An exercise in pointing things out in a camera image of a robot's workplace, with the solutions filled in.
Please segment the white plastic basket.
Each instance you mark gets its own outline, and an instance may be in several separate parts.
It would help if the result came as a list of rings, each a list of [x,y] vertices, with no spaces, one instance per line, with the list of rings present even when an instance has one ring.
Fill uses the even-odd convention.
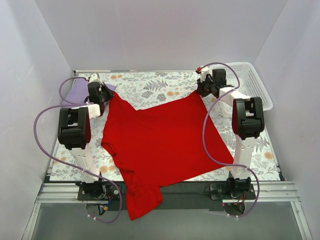
[[[250,97],[260,97],[264,111],[273,108],[273,102],[254,66],[249,62],[230,62],[227,63],[239,78],[239,88],[237,89],[244,95]]]

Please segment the red t-shirt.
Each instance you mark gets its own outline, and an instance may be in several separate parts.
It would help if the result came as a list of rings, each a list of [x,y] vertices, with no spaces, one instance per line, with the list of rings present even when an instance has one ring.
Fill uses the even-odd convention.
[[[163,202],[161,188],[231,164],[234,159],[196,92],[147,109],[134,109],[115,94],[101,146],[127,187],[131,220]]]

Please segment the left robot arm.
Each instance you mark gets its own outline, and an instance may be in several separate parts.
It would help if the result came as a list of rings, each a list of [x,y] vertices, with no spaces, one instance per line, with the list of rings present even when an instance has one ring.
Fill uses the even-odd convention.
[[[106,102],[114,95],[99,80],[89,82],[87,88],[85,105],[60,109],[57,138],[74,157],[75,165],[81,168],[81,182],[78,186],[84,194],[95,200],[102,200],[106,197],[107,190],[99,178],[101,172],[94,163],[89,147],[92,137],[90,120],[104,114]]]

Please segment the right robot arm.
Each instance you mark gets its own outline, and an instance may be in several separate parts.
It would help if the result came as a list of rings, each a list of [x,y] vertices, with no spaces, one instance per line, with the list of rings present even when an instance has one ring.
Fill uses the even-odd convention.
[[[217,101],[223,101],[232,108],[231,126],[235,135],[235,153],[233,163],[229,164],[229,177],[222,185],[210,186],[210,193],[219,199],[244,199],[247,193],[253,193],[250,168],[256,140],[265,128],[263,103],[260,97],[250,97],[227,84],[226,70],[200,66],[196,92],[201,97],[212,94]]]

